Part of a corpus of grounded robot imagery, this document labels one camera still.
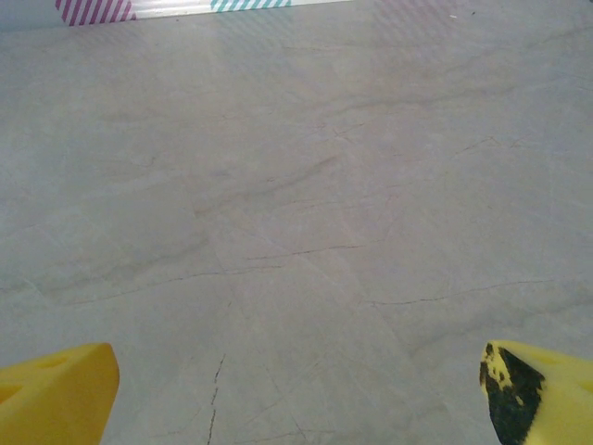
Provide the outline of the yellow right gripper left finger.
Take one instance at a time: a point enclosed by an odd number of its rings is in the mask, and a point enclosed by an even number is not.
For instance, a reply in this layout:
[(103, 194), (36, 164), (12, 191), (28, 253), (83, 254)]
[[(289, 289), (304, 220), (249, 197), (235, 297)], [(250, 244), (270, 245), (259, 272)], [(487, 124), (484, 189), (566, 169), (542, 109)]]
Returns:
[(120, 384), (112, 346), (91, 343), (1, 370), (1, 442), (98, 444)]

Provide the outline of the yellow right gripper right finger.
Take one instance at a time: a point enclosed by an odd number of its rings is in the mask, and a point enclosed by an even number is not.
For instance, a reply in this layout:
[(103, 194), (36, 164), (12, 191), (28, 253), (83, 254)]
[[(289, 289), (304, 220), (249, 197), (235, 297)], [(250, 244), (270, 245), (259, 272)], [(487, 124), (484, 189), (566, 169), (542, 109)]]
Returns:
[(591, 360), (491, 340), (482, 353), (479, 382), (500, 443), (592, 443)]

